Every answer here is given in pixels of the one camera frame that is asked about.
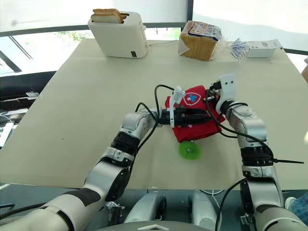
white box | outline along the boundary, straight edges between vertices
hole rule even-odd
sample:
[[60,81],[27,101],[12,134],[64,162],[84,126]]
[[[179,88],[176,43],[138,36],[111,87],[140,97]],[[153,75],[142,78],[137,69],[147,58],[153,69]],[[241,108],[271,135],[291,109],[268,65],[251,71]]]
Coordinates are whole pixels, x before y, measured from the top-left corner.
[[142,58],[148,44],[140,14],[129,13],[124,23],[95,23],[90,19],[88,26],[102,52],[107,56],[122,58]]
[[271,57],[276,48],[282,48],[277,39],[269,41],[249,41],[249,52],[247,58]]

toaster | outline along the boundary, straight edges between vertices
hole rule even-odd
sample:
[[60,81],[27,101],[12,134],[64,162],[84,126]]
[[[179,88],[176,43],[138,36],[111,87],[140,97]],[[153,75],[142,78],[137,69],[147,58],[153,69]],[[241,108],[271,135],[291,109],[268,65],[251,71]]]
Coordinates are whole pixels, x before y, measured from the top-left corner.
[[142,58],[148,51],[145,37],[146,26],[140,14],[129,14],[124,23],[95,23],[90,19],[88,26],[102,52],[107,56],[122,58]]

green brush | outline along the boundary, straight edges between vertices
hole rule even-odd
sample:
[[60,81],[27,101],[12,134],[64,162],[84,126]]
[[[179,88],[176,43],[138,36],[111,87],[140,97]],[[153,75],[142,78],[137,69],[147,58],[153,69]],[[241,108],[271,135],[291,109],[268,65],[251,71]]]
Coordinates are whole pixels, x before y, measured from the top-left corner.
[[184,159],[188,160],[197,160],[201,156],[201,149],[199,146],[190,141],[183,141],[179,145],[179,152]]

white tabletop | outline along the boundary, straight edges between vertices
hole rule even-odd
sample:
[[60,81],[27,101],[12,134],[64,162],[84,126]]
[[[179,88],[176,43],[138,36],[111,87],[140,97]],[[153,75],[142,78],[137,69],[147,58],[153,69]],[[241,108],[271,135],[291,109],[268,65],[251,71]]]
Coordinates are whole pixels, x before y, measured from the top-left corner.
[[[225,52],[203,62],[177,56],[177,48],[173,42],[150,47],[141,59],[111,58],[94,39],[83,40],[0,151],[0,180],[81,187],[124,115],[140,101],[154,106],[157,84],[208,87],[233,72],[237,100],[248,103],[267,124],[274,156],[306,162],[276,164],[281,187],[307,189],[308,85],[284,51],[241,61]],[[170,94],[158,91],[161,106]],[[236,139],[216,134],[197,144],[202,157],[183,159],[170,127],[158,128],[139,152],[128,188],[226,189],[242,178]]]

red bag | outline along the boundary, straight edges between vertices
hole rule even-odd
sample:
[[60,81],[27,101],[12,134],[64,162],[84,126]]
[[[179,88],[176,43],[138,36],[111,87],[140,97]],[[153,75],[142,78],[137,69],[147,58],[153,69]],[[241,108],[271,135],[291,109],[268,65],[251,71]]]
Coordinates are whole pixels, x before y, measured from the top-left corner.
[[[185,92],[186,92],[185,96],[180,102],[181,105],[185,105],[187,108],[201,108],[207,110],[207,107],[203,102],[203,99],[206,96],[206,90],[204,86],[197,86],[194,88],[190,88]],[[169,98],[170,96],[167,97],[165,102],[166,108],[169,107]],[[219,114],[215,111],[212,102],[208,102],[208,105],[211,109],[213,116],[217,118]],[[223,122],[224,120],[225,118],[221,116],[219,122]],[[173,132],[178,142],[197,140],[218,133],[214,120],[210,120],[207,123],[203,124],[188,125],[185,128],[174,127]]]

